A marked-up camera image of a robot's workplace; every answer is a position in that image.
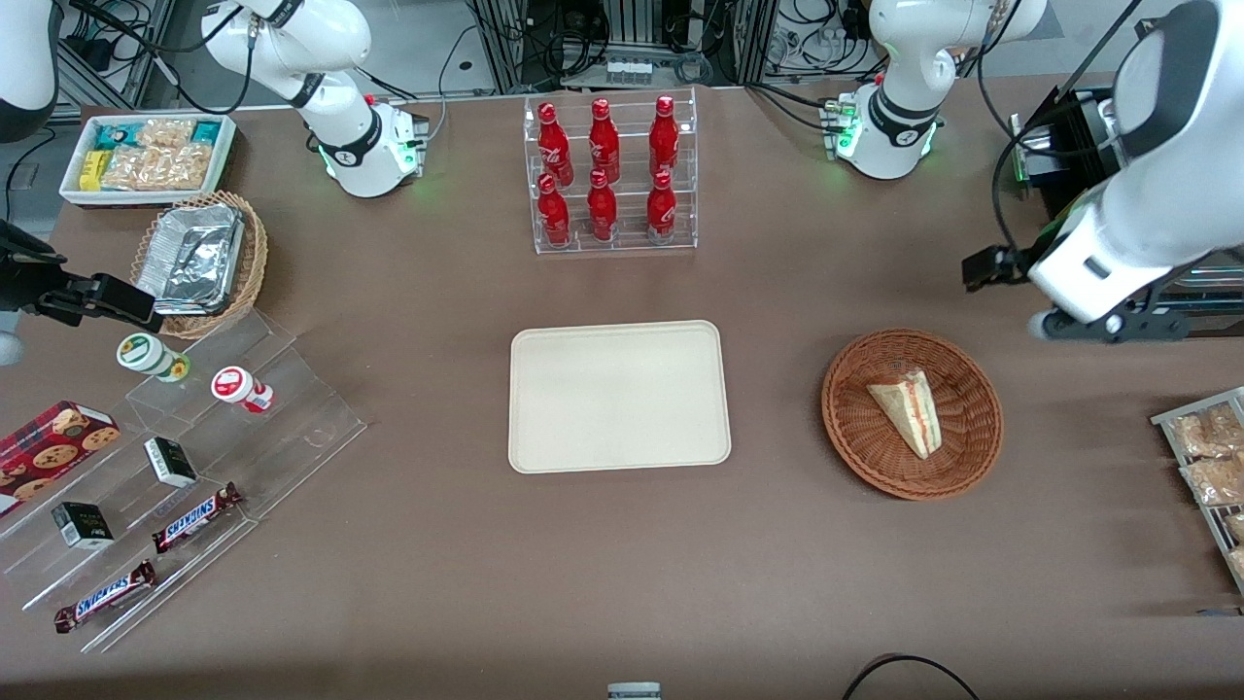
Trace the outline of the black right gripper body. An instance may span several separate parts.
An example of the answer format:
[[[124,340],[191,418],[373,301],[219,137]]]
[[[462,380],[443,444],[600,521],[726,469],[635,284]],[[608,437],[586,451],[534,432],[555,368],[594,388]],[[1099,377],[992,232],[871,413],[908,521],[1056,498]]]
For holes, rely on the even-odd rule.
[[[63,264],[67,259],[49,242],[21,228],[1,223],[1,310],[29,315],[65,315],[45,305],[44,295],[65,287]]]

